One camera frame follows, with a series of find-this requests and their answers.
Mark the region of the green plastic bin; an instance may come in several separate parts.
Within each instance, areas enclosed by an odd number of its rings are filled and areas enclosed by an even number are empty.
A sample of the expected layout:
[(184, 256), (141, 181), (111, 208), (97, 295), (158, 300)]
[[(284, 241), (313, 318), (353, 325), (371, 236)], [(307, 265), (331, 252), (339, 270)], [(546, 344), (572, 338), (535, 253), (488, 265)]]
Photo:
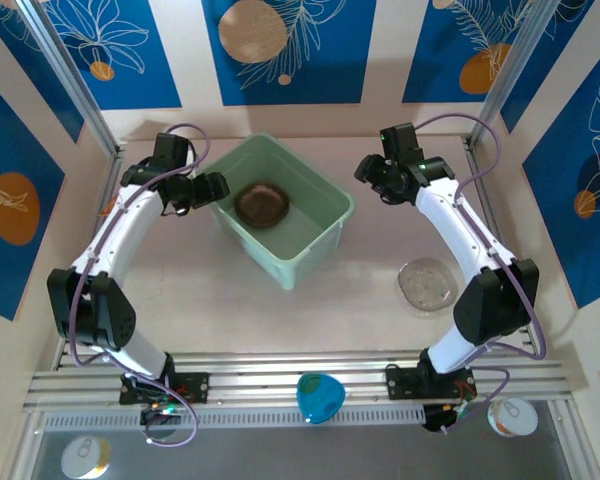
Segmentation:
[[(347, 191), (266, 133), (250, 135), (202, 171), (222, 174), (230, 189), (229, 196), (211, 205), (216, 224), (285, 290), (338, 248), (355, 211)], [(289, 198), (289, 212), (274, 226), (249, 226), (235, 211), (235, 198), (257, 183), (269, 183)]]

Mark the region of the controller circuit board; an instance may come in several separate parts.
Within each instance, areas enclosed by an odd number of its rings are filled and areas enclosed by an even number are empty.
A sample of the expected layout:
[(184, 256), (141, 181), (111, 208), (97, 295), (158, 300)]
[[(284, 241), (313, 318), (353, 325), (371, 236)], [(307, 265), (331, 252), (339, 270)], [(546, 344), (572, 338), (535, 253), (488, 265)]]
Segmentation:
[(152, 425), (179, 425), (181, 415), (173, 403), (154, 403), (144, 408), (140, 413), (140, 425), (148, 427)]
[(423, 427), (431, 433), (448, 435), (456, 426), (468, 419), (480, 406), (478, 402), (461, 404), (426, 404)]

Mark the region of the blue plastic cup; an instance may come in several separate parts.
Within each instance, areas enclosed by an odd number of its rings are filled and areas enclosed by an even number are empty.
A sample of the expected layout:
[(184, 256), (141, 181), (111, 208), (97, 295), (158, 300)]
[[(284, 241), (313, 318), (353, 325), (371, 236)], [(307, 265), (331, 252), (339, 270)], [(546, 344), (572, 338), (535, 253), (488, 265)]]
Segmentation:
[(298, 380), (296, 401), (306, 423), (322, 424), (330, 420), (345, 398), (344, 385), (330, 375), (308, 372)]

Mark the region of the white orange pull-tab can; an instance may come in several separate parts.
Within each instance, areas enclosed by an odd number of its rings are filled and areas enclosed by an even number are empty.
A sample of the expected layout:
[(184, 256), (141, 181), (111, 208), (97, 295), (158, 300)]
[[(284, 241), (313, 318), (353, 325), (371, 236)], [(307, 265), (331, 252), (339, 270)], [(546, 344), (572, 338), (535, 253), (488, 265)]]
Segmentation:
[(487, 420), (497, 434), (507, 438), (531, 435), (539, 424), (534, 406), (519, 397), (493, 402), (487, 410)]

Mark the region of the white yellow pull-tab can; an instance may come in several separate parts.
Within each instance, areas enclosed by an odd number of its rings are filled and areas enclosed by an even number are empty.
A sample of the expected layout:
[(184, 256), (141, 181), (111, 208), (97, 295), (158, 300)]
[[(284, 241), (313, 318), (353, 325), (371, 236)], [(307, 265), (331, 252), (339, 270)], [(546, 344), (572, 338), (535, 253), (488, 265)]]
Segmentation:
[(64, 448), (61, 470), (71, 480), (97, 480), (108, 470), (111, 454), (108, 440), (91, 435), (79, 436)]

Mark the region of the aluminium side rail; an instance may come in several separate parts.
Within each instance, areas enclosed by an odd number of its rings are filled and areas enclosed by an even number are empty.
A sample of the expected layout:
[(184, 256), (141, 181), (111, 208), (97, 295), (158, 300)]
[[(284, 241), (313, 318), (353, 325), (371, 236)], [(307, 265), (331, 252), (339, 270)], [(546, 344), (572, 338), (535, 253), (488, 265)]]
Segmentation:
[[(113, 157), (112, 164), (109, 169), (108, 176), (106, 178), (106, 183), (104, 184), (102, 193), (99, 198), (98, 209), (96, 211), (96, 216), (94, 217), (93, 222), (92, 236), (95, 236), (98, 228), (104, 222), (104, 218), (100, 217), (100, 213), (105, 210), (105, 208), (109, 205), (109, 202), (114, 198), (116, 184), (118, 182), (118, 177), (122, 168), (122, 164), (124, 163), (127, 145), (127, 142), (122, 142), (121, 145), (117, 147), (116, 155)], [(53, 361), (50, 366), (52, 371), (57, 371), (60, 368), (63, 357), (65, 355), (65, 347), (67, 345), (68, 343), (65, 339), (58, 339)]]
[[(462, 136), (461, 140), (470, 169), (470, 175), (477, 175), (483, 170), (483, 168), (479, 165), (479, 161), (476, 156), (476, 148), (471, 143), (469, 136)], [(494, 203), (489, 195), (485, 177), (475, 180), (473, 182), (473, 186), (475, 187), (478, 199), (480, 201), (484, 223), (494, 235), (494, 240), (500, 242), (502, 240), (502, 229), (500, 228), (500, 224), (497, 219)], [(535, 356), (538, 353), (537, 340), (534, 338), (534, 336), (535, 334), (533, 332), (531, 323), (522, 326), (516, 333), (516, 337), (519, 338), (519, 342), (521, 344), (520, 349), (531, 356)]]

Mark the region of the aluminium frame post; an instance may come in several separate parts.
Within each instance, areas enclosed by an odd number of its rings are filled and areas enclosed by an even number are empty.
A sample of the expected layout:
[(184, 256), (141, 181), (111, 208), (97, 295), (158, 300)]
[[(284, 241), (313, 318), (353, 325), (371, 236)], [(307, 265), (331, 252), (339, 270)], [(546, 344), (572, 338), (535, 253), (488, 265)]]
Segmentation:
[(533, 0), (529, 15), (526, 17), (509, 54), (501, 67), (491, 90), (486, 96), (478, 123), (466, 138), (467, 146), (473, 151), (496, 115), (500, 112), (521, 72), (534, 52), (547, 25), (550, 23), (560, 0)]
[(118, 159), (120, 147), (84, 81), (79, 69), (38, 0), (14, 0), (17, 10), (56, 77), (90, 127), (97, 143), (112, 161)]

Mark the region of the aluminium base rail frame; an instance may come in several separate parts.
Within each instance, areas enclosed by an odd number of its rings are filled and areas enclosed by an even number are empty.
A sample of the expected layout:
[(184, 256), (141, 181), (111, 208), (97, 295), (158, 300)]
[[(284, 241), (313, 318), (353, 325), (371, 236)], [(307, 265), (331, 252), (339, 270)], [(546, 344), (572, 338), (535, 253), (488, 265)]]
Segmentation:
[[(326, 353), (177, 353), (179, 372), (210, 375), (207, 406), (290, 407), (295, 388), (306, 372), (323, 372), (344, 384), (349, 405), (388, 401), (384, 370), (389, 364), (415, 366), (418, 351), (345, 351)], [(502, 397), (527, 400), (570, 400), (573, 395), (557, 360), (532, 361), (512, 353), (493, 351), (473, 365), (478, 396), (484, 398), (501, 384), (504, 370), (511, 378)], [(78, 411), (119, 406), (121, 372), (106, 363), (78, 368), (62, 354), (52, 371), (34, 373), (23, 409)]]

